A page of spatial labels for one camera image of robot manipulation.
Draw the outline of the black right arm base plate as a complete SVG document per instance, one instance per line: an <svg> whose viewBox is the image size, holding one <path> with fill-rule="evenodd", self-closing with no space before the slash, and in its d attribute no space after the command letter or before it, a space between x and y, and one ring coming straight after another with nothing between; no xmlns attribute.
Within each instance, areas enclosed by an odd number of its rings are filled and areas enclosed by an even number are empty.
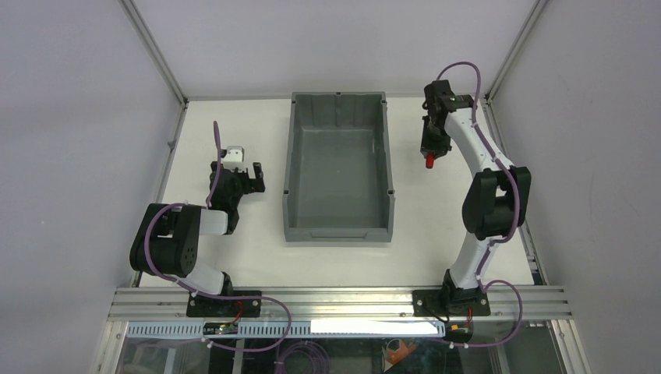
<svg viewBox="0 0 661 374"><path fill-rule="evenodd" d="M450 291L446 288L417 289L412 292L414 316L437 317L468 317L489 316L490 303L486 293L479 288L458 289Z"/></svg>

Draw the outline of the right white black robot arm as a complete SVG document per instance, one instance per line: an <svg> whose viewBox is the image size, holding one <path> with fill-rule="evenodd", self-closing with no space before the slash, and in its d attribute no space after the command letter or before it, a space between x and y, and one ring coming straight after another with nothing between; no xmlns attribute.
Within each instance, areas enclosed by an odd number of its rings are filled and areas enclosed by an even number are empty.
<svg viewBox="0 0 661 374"><path fill-rule="evenodd" d="M440 290L414 291L416 312L487 316L486 268L498 246L525 220L532 175L526 167L515 166L480 129L471 96L455 94L445 79L429 83L424 94L420 152L426 167L432 168L456 145L472 182L461 206L466 235L458 258L444 274Z"/></svg>

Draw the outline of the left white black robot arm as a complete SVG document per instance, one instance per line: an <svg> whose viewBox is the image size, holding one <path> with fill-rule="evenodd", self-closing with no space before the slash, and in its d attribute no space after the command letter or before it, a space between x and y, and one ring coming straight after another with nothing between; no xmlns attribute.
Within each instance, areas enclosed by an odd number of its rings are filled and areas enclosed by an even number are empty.
<svg viewBox="0 0 661 374"><path fill-rule="evenodd" d="M228 162L210 164L210 195L205 205L151 203L146 208L129 252L133 270L171 281L193 295L233 298L230 276L199 259L202 236L234 233L243 196L263 193L261 163L247 168Z"/></svg>

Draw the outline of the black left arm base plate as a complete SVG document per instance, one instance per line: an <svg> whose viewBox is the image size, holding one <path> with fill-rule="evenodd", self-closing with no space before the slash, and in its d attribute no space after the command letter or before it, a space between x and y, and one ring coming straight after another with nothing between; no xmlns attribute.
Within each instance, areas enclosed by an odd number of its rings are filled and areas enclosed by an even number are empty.
<svg viewBox="0 0 661 374"><path fill-rule="evenodd" d="M241 300L218 300L197 295L189 296L186 316L189 318L256 318L261 312L261 291L234 291Z"/></svg>

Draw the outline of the red handled screwdriver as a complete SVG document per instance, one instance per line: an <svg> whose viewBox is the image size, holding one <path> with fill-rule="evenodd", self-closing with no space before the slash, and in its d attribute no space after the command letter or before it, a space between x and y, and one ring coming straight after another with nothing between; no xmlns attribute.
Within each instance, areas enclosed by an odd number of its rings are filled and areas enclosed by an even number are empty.
<svg viewBox="0 0 661 374"><path fill-rule="evenodd" d="M434 153L428 153L428 154L425 156L425 166L426 166L426 168L427 168L427 169L432 169L433 166L434 166L434 162L435 162L435 155L434 155Z"/></svg>

